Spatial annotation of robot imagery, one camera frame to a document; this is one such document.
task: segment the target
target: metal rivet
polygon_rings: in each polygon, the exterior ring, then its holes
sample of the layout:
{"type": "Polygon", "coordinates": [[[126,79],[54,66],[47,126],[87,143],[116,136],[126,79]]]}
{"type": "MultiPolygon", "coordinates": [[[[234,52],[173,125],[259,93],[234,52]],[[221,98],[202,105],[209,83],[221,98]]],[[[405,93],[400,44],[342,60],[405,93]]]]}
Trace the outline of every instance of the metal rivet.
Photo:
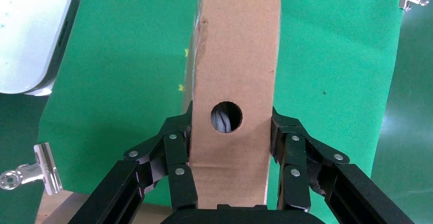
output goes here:
{"type": "Polygon", "coordinates": [[[334,154],[334,158],[337,160],[343,160],[343,156],[341,156],[339,154],[334,154]]]}
{"type": "Polygon", "coordinates": [[[298,177],[298,176],[301,175],[301,172],[299,172],[299,170],[297,170],[297,169],[292,169],[292,170],[290,171],[290,173],[291,173],[294,177],[298,177]]]}
{"type": "Polygon", "coordinates": [[[183,175],[183,174],[185,173],[185,170],[182,169],[182,168],[177,168],[176,171],[175,171],[175,173],[176,173],[177,175],[183,175]]]}
{"type": "Polygon", "coordinates": [[[130,151],[129,152],[129,157],[135,157],[135,156],[137,156],[138,155],[138,152],[137,151],[130,151]]]}

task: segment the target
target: cardboard box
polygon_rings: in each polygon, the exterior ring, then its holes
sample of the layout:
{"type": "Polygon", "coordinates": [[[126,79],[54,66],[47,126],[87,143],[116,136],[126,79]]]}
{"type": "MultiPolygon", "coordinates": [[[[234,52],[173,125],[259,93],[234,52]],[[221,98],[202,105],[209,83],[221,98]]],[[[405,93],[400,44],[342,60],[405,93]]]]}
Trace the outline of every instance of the cardboard box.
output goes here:
{"type": "Polygon", "coordinates": [[[199,0],[185,81],[187,94],[193,87],[189,163],[199,208],[266,203],[280,7],[281,0],[199,0]],[[231,121],[230,133],[211,122],[222,102],[236,105],[223,106],[240,122],[235,129],[231,121]]]}

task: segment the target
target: green backdrop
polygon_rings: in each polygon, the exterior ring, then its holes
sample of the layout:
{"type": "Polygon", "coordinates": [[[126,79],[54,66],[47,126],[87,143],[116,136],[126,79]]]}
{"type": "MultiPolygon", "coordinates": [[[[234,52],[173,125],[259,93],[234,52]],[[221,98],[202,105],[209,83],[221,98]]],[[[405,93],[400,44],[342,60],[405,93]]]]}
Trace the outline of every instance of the green backdrop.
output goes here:
{"type": "MultiPolygon", "coordinates": [[[[274,106],[370,174],[396,57],[399,0],[282,0],[274,106]]],[[[82,0],[40,124],[65,189],[91,193],[180,113],[197,0],[82,0]]],[[[270,170],[275,207],[278,167],[270,170]]],[[[170,204],[166,179],[147,201],[170,204]]],[[[311,213],[335,222],[312,194],[311,213]]]]}

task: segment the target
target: white device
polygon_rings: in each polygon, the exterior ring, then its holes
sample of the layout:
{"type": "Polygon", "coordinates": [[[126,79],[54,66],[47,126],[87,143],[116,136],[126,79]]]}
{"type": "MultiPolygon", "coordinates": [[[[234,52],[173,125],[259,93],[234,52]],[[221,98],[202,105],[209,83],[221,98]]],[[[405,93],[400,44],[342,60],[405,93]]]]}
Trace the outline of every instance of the white device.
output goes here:
{"type": "Polygon", "coordinates": [[[0,0],[0,93],[51,93],[79,0],[0,0]]]}

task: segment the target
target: circular hole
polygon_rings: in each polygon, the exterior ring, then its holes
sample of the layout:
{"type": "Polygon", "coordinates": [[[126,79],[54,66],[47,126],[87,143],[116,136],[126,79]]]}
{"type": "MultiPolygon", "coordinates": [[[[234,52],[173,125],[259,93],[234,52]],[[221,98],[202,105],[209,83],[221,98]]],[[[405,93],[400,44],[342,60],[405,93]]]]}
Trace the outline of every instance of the circular hole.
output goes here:
{"type": "Polygon", "coordinates": [[[215,130],[230,133],[242,123],[242,111],[232,102],[218,103],[210,113],[210,121],[215,130]]]}

